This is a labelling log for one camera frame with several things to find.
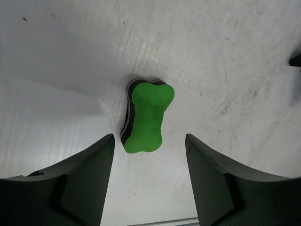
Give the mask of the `green bone-shaped eraser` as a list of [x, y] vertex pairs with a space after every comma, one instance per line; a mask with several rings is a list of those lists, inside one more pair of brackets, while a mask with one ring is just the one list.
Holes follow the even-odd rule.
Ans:
[[162, 80], [136, 78], [127, 87], [127, 111], [120, 133], [129, 154], [154, 152], [163, 142], [164, 113], [174, 99], [174, 88]]

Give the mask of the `blue framed whiteboard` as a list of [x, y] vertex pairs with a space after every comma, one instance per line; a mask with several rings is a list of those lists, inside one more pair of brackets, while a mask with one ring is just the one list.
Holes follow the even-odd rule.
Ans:
[[301, 54], [292, 57], [292, 58], [289, 60], [289, 66], [290, 66], [290, 67], [298, 67], [298, 68], [301, 68]]

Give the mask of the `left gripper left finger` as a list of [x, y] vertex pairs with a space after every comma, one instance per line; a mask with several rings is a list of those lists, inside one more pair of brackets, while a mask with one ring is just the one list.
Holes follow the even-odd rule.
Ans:
[[101, 223], [115, 138], [28, 176], [0, 181], [3, 226], [98, 226]]

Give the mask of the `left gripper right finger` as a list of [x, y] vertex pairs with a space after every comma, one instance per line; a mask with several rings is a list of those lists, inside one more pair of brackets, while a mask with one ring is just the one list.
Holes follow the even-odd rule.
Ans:
[[200, 225], [300, 225], [300, 178], [241, 164], [192, 134], [186, 135], [185, 148]]

